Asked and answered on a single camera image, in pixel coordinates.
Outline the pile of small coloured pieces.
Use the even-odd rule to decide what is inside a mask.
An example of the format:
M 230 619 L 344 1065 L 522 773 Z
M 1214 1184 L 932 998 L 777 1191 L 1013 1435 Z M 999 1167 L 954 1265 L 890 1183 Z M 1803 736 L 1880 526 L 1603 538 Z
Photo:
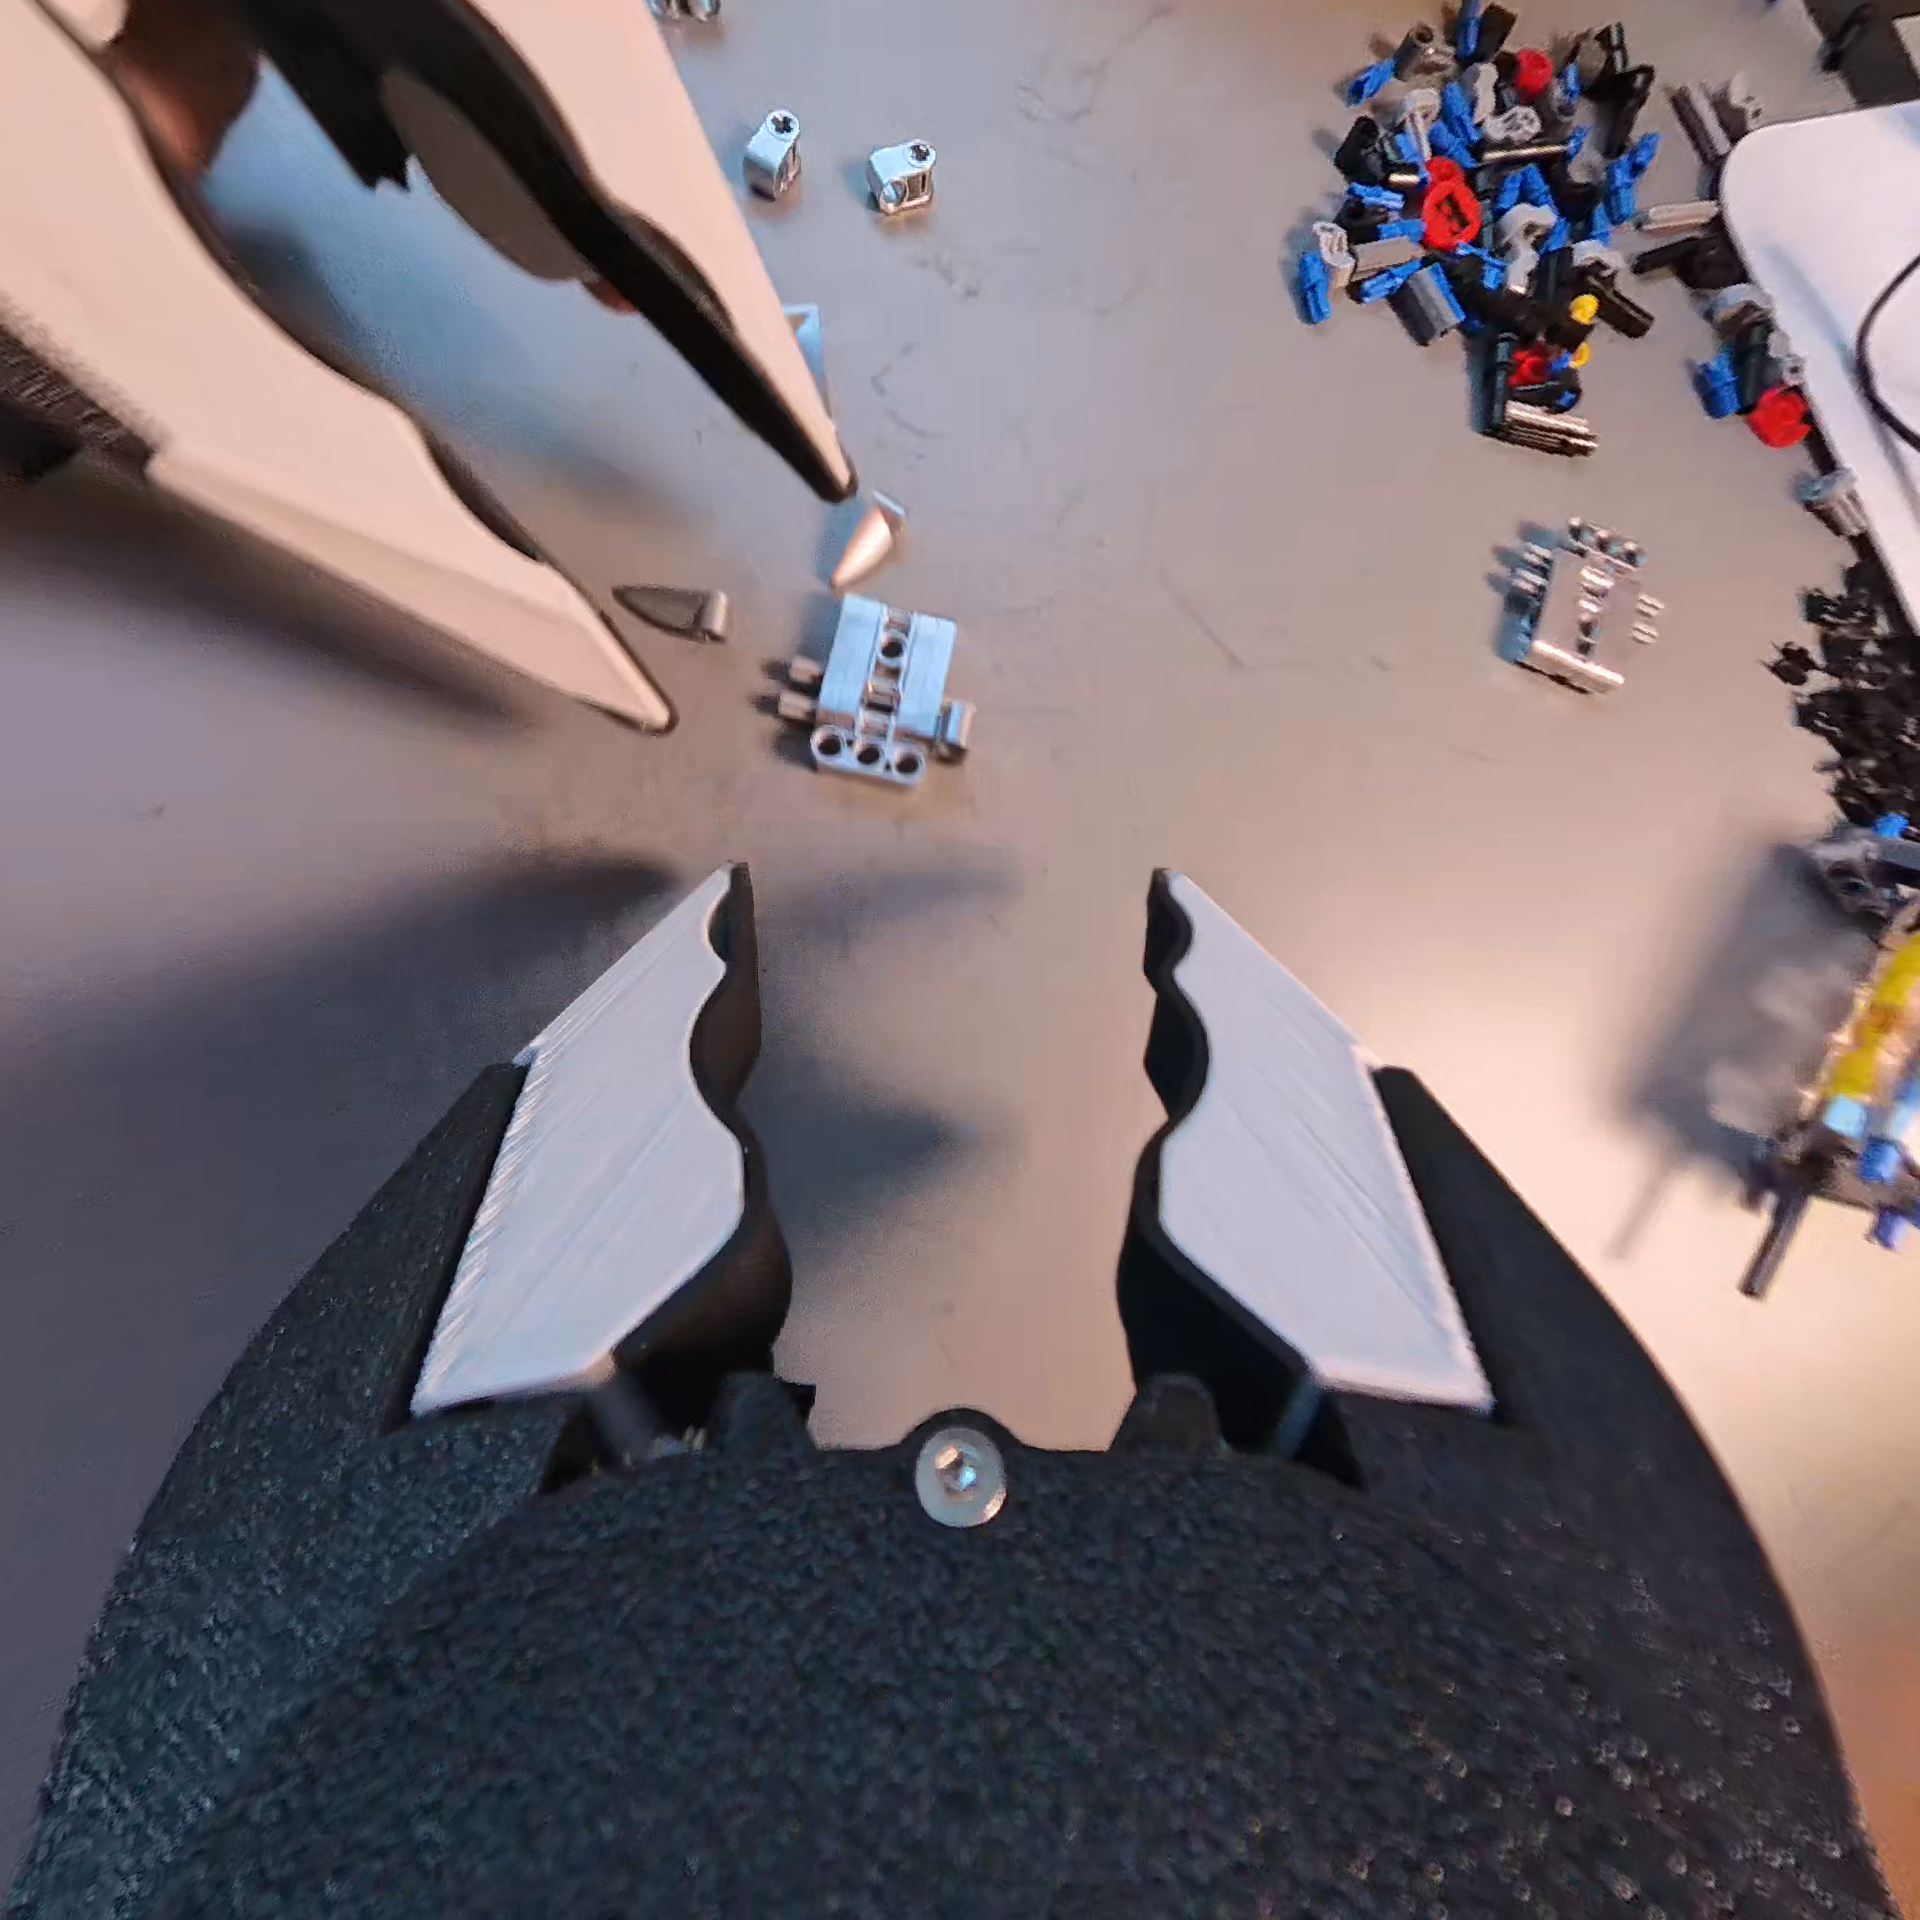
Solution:
M 1595 349 L 1649 336 L 1645 287 L 1674 281 L 1712 334 L 1702 410 L 1766 448 L 1812 441 L 1804 361 L 1718 198 L 1766 124 L 1741 75 L 1664 84 L 1622 20 L 1529 39 L 1508 5 L 1441 5 L 1343 102 L 1339 198 L 1293 263 L 1304 325 L 1381 309 L 1414 346 L 1461 342 L 1478 435 L 1584 460 Z

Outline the clear yellow gear assembly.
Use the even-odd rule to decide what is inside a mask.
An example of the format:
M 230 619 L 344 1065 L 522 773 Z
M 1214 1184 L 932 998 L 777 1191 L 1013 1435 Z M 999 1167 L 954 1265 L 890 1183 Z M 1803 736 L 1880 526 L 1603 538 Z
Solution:
M 1877 939 L 1812 1084 L 1766 1143 L 1748 1188 L 1770 1205 L 1741 1295 L 1763 1301 L 1816 1203 L 1866 1219 L 1896 1253 L 1919 1228 L 1919 836 L 1908 814 L 1838 827 L 1811 852 L 1836 906 Z

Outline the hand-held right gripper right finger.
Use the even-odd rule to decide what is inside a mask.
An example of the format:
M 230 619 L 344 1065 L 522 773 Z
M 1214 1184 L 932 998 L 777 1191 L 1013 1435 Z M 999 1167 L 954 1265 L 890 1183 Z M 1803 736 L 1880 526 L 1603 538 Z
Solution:
M 1491 1416 L 1494 1389 L 1351 1029 L 1185 872 L 1147 890 L 1119 1323 L 1139 1397 L 1201 1387 L 1220 1443 L 1356 1475 L 1341 1401 Z

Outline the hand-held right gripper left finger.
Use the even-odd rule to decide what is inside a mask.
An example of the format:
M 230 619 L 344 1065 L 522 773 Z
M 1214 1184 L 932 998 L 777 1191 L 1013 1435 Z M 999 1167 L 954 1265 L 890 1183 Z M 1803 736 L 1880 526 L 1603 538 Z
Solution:
M 721 866 L 514 1058 L 417 1423 L 569 1401 L 625 1473 L 708 1449 L 795 1301 L 743 1111 L 760 1047 L 754 878 Z

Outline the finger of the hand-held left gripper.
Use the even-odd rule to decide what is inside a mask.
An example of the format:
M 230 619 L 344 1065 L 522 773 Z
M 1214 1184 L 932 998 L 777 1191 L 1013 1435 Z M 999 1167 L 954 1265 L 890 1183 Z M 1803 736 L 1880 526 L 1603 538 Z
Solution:
M 428 180 L 524 274 L 613 293 L 820 500 L 858 486 L 650 5 L 258 2 L 364 185 Z
M 5 5 L 5 338 L 143 479 L 335 584 L 643 733 L 668 696 L 595 600 L 386 396 L 312 355 L 191 216 L 91 44 L 110 5 Z

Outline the pile of black pins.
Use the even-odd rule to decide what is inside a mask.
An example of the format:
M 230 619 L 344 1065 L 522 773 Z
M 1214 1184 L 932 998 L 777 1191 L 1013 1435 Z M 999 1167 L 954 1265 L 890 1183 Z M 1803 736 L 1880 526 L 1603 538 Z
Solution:
M 1861 541 L 1836 589 L 1799 598 L 1803 632 L 1766 659 L 1842 825 L 1919 841 L 1919 635 L 1889 568 Z

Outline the small grey beam assembly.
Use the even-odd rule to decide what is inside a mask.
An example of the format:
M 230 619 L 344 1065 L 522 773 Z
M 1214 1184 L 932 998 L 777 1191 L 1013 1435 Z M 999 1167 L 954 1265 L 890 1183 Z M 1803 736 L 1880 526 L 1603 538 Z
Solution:
M 1646 548 L 1571 516 L 1524 541 L 1503 579 L 1498 659 L 1584 699 L 1625 686 L 1622 662 L 1663 637 L 1666 605 L 1645 581 Z
M 973 750 L 977 708 L 948 689 L 959 639 L 947 617 L 851 592 L 826 652 L 787 662 L 774 713 L 805 734 L 818 773 L 919 788 Z

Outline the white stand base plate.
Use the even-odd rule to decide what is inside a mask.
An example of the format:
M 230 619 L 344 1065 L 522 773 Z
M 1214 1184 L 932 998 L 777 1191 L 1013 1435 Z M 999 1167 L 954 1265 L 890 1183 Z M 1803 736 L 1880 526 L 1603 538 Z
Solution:
M 1857 480 L 1868 536 L 1917 607 L 1919 462 L 1861 387 L 1858 336 L 1917 263 L 1919 105 L 1855 109 L 1748 135 L 1720 177 L 1748 279 L 1803 361 L 1812 419 Z

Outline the grey desk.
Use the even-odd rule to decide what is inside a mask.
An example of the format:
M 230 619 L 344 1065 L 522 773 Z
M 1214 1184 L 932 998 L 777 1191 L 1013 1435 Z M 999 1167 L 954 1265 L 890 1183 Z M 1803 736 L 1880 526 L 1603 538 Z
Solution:
M 1339 84 L 1421 5 L 727 5 L 668 47 L 822 313 L 876 589 L 954 619 L 966 763 L 814 773 L 770 706 L 829 639 L 829 513 L 650 329 L 533 283 L 425 185 L 364 188 L 274 75 L 209 198 L 301 322 L 421 408 L 636 628 L 628 733 L 335 611 L 73 467 L 5 490 L 5 1880 L 84 1645 L 189 1429 L 470 1081 L 690 885 L 750 864 L 747 1111 L 829 1443 L 962 1405 L 1092 1449 L 1160 1108 L 1141 966 L 1193 876 L 1421 1074 L 1720 1454 L 1917 1915 L 1917 1249 L 1816 1213 L 1763 1302 L 1741 1138 L 1836 986 L 1831 819 L 1766 670 L 1847 548 L 1803 460 L 1709 420 L 1689 294 L 1596 344 L 1596 456 L 1484 445 L 1462 349 L 1308 326 Z M 873 149 L 924 138 L 899 220 Z M 1587 696 L 1498 657 L 1517 551 L 1645 544 L 1661 639 Z

